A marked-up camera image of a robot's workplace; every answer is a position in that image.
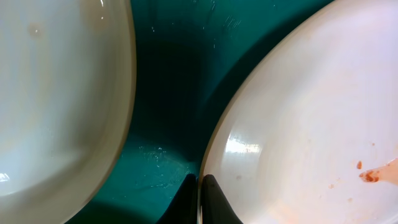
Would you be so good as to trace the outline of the white plate with red stain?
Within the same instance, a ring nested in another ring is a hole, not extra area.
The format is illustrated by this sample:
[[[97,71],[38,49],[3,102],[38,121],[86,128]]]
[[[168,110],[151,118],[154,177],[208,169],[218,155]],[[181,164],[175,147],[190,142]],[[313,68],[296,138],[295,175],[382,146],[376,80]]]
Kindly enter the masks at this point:
[[[252,71],[201,175],[244,223],[397,222],[397,0],[333,1]]]

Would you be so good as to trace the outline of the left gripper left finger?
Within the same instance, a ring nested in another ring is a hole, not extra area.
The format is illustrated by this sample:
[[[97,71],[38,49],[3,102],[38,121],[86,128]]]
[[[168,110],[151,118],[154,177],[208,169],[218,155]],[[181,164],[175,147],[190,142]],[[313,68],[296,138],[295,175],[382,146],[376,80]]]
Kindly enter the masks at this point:
[[[197,204],[197,177],[194,174],[187,174],[156,224],[197,224]]]

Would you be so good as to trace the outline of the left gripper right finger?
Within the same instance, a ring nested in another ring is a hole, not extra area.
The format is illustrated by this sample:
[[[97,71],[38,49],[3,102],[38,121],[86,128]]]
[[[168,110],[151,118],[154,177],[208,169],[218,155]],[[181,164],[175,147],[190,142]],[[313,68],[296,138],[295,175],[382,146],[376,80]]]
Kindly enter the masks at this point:
[[[204,176],[201,185],[201,211],[202,224],[243,224],[211,174]]]

